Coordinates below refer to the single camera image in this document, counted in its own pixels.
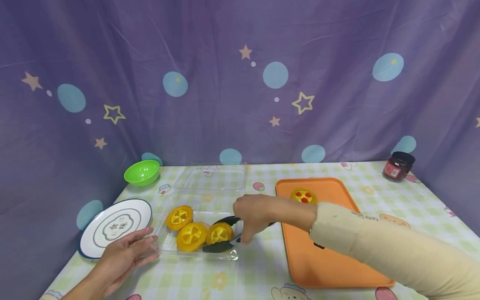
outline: tongs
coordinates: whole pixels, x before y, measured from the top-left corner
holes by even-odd
[[[241,219],[239,217],[227,216],[227,217],[225,217],[221,220],[216,221],[214,224],[227,223],[232,227],[238,221],[241,221]],[[273,224],[275,224],[275,222],[268,224],[268,227],[272,226]],[[216,243],[210,244],[208,246],[204,246],[202,248],[202,251],[206,252],[206,253],[222,253],[222,252],[228,251],[228,250],[232,249],[233,247],[235,247],[235,245],[232,244],[232,243],[240,243],[241,242],[240,236],[241,236],[241,233],[237,234],[236,236],[234,236],[230,240],[216,242]]]

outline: clear plastic lid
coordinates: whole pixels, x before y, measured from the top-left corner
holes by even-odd
[[[238,259],[237,250],[232,248],[224,253],[205,253],[202,249],[196,252],[183,252],[177,248],[178,231],[167,226],[167,216],[176,207],[188,205],[193,210],[193,222],[202,222],[211,226],[216,221],[232,216],[233,203],[239,197],[231,193],[184,193],[173,192],[156,210],[152,227],[153,234],[158,236],[156,251],[163,257],[211,258],[234,261]],[[240,226],[232,227],[234,236],[241,232]]]
[[[173,185],[176,192],[243,194],[248,165],[194,164]]]

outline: cream sweater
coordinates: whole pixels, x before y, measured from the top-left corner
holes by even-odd
[[[430,300],[480,300],[480,263],[413,229],[322,202],[310,237]]]

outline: purple backdrop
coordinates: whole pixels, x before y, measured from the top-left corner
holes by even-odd
[[[476,0],[0,1],[3,298],[39,297],[144,153],[395,148],[479,233],[479,14]]]

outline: tablecloth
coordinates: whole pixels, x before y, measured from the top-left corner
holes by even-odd
[[[377,162],[249,165],[245,193],[275,195],[280,179],[334,177],[348,189],[362,213],[397,220],[404,226],[430,234],[480,259],[480,239],[423,183],[410,174],[393,183],[382,177],[385,165]],[[153,211],[172,193],[185,167],[162,167],[161,177],[147,188],[127,186],[118,201],[141,198]],[[391,288],[303,289],[292,281],[280,224],[255,236],[248,247],[240,246],[237,261],[160,260],[135,271],[111,296],[115,300],[382,300],[424,299],[415,291],[395,284]],[[42,300],[60,299],[95,263],[75,253]]]

